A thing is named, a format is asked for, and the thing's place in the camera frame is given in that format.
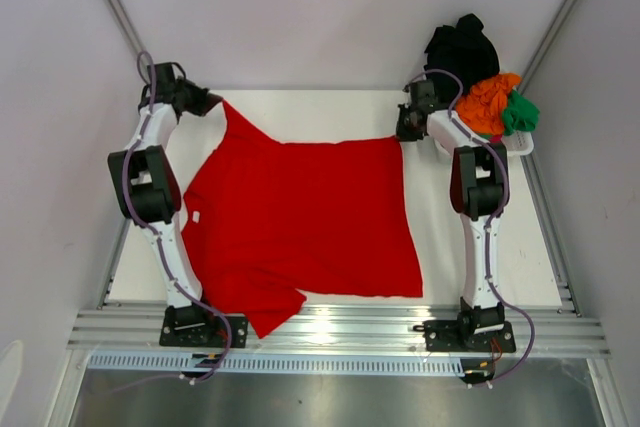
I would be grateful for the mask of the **red t shirt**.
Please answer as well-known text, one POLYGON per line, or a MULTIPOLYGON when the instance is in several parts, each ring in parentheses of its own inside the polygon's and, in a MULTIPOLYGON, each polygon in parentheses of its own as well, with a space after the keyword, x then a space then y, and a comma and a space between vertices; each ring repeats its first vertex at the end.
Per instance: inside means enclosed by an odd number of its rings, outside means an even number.
POLYGON ((311 293, 418 298, 423 278, 392 138, 283 143, 232 105, 184 195, 204 296, 265 337, 311 293))

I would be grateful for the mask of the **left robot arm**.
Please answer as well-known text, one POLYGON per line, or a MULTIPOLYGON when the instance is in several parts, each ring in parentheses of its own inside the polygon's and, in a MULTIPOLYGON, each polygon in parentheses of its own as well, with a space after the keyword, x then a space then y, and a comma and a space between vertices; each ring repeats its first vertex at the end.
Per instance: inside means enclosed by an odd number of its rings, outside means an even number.
POLYGON ((163 332, 204 347, 215 339, 217 323, 205 307, 182 239, 183 197, 166 148, 185 113, 203 117, 222 98, 189 80, 177 62, 149 61, 138 73, 144 81, 138 124, 126 147, 108 155, 107 164, 123 216, 142 230, 159 265, 167 295, 163 332))

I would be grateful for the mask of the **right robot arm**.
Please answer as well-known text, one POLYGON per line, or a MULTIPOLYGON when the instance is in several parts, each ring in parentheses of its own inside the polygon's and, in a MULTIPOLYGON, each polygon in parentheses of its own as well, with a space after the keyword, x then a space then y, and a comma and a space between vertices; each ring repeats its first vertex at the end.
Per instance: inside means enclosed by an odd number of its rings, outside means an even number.
POLYGON ((408 101, 399 106, 396 138, 429 137, 451 157, 449 196, 463 227, 466 268, 455 332, 464 348, 479 350, 506 325, 496 267, 500 218, 510 197, 506 148, 466 126, 455 112, 456 102, 439 100, 425 74, 404 91, 408 101))

